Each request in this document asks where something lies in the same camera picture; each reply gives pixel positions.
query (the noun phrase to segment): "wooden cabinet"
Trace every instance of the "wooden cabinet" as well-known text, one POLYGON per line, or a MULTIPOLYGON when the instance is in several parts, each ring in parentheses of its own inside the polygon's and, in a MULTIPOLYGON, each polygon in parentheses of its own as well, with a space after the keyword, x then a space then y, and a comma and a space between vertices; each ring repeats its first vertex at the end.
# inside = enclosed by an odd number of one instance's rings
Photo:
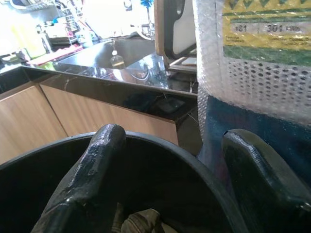
POLYGON ((40 87, 20 89, 0 95, 0 164, 67 136, 40 87))
POLYGON ((69 136, 97 131, 105 124, 148 133, 178 144, 174 121, 143 114, 102 101, 41 85, 69 136))

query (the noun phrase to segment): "sink basin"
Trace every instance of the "sink basin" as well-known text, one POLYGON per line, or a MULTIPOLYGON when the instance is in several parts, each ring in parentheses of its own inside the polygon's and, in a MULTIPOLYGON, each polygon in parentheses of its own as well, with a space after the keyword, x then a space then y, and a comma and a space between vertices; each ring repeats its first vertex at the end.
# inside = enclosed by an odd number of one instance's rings
MULTIPOLYGON (((125 66, 129 66, 155 51, 154 41, 142 39, 116 39, 115 48, 118 55, 124 59, 125 66)), ((85 67, 112 68, 112 42, 102 42, 81 52, 61 60, 59 63, 85 67)))

